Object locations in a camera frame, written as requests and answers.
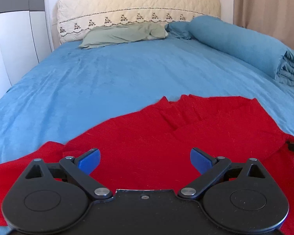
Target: headboard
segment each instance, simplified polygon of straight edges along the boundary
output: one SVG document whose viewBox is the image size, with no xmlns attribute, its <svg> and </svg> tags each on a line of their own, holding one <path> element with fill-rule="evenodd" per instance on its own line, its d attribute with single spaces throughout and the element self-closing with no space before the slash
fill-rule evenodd
<svg viewBox="0 0 294 235">
<path fill-rule="evenodd" d="M 60 42 L 82 40 L 96 26 L 220 18 L 219 0 L 58 0 Z"/>
</svg>

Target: blue blanket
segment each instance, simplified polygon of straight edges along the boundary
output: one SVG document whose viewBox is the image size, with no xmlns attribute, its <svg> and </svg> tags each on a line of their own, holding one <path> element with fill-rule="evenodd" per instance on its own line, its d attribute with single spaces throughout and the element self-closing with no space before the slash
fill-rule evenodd
<svg viewBox="0 0 294 235">
<path fill-rule="evenodd" d="M 0 99 L 0 163 L 182 94 L 257 98 L 294 135 L 294 87 L 197 40 L 169 36 L 89 50 L 79 44 L 60 46 Z"/>
</svg>

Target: red cloth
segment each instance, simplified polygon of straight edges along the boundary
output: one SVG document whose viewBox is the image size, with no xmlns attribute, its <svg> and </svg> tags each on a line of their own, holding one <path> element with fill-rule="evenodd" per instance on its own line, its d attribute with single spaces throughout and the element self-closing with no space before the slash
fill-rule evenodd
<svg viewBox="0 0 294 235">
<path fill-rule="evenodd" d="M 66 145 L 48 142 L 36 152 L 0 165 L 0 226 L 6 225 L 1 203 L 17 177 L 34 158 L 58 162 L 91 148 L 101 162 L 91 174 L 116 189 L 174 189 L 200 174 L 190 162 L 190 150 L 199 147 L 212 156 L 233 162 L 258 158 L 275 178 L 290 202 L 282 230 L 294 234 L 294 153 L 282 132 L 256 99 L 182 96 L 177 102 L 162 98 L 141 111 L 112 118 Z"/>
</svg>

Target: beige curtain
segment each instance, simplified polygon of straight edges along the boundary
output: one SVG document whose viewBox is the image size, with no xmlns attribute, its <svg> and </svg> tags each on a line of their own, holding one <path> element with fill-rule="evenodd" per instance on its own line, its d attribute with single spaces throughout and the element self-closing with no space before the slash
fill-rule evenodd
<svg viewBox="0 0 294 235">
<path fill-rule="evenodd" d="M 294 0 L 234 0 L 234 24 L 273 36 L 294 49 Z"/>
</svg>

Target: pillow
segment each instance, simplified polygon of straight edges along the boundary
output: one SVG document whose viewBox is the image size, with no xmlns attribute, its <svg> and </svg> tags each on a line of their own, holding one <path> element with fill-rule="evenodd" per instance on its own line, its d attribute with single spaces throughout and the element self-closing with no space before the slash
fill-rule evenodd
<svg viewBox="0 0 294 235">
<path fill-rule="evenodd" d="M 279 40 L 211 16 L 194 18 L 188 29 L 198 41 L 294 86 L 294 50 Z"/>
<path fill-rule="evenodd" d="M 80 48 L 98 48 L 113 44 L 142 40 L 164 39 L 168 33 L 160 24 L 147 22 L 117 26 L 99 26 L 91 29 Z"/>
<path fill-rule="evenodd" d="M 188 24 L 189 22 L 185 21 L 172 22 L 167 24 L 165 29 L 176 38 L 190 40 L 193 36 L 188 30 Z"/>
</svg>

